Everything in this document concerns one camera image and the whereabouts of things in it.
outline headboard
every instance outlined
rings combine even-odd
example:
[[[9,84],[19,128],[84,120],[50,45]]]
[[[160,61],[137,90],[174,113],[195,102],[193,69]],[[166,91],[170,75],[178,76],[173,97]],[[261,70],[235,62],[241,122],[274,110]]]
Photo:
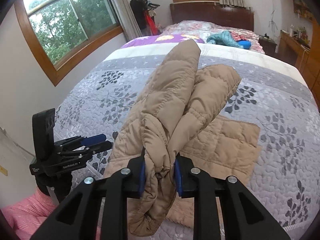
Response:
[[[173,24],[183,20],[212,22],[217,25],[253,31],[253,12],[246,8],[222,7],[209,1],[170,4]]]

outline metal bolt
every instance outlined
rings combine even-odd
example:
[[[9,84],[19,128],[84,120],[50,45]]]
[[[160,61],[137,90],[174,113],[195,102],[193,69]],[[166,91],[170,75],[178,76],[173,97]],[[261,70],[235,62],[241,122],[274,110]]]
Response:
[[[236,183],[236,182],[238,181],[238,179],[237,179],[235,176],[230,176],[230,177],[228,178],[228,181],[229,181],[230,183]]]
[[[84,179],[84,183],[85,184],[91,184],[92,182],[94,182],[94,178],[93,177],[86,177]]]
[[[123,168],[122,170],[121,170],[121,173],[123,174],[123,175],[127,175],[127,174],[129,174],[131,171],[130,171],[130,169],[129,168]]]
[[[199,174],[200,171],[201,171],[201,170],[200,170],[199,168],[192,168],[192,169],[191,169],[191,173],[192,173],[192,174]]]

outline white stripe on bedspread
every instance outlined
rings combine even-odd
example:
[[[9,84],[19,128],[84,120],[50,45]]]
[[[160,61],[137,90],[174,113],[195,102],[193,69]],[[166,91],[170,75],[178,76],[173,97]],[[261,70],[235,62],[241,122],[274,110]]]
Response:
[[[118,49],[105,60],[148,55],[166,55],[177,44],[178,43],[149,44]],[[307,84],[299,71],[294,66],[282,62],[281,60],[255,51],[233,47],[202,43],[198,43],[198,46],[201,49],[202,56],[222,57],[268,68],[283,75],[289,76],[307,87]]]

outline dark wooden nightstand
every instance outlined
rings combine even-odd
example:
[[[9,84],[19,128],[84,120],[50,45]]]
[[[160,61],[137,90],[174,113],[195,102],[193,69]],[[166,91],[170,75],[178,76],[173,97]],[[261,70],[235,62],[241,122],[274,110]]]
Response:
[[[275,57],[277,44],[275,43],[274,40],[267,39],[267,38],[264,38],[263,36],[260,36],[259,43],[262,46],[266,55],[270,57]]]

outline yellow wall plate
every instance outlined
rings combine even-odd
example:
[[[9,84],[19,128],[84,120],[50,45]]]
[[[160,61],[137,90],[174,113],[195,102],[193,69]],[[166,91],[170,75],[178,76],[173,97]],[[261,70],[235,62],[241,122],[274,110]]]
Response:
[[[0,165],[0,172],[3,173],[5,176],[8,176],[8,171],[1,165]]]

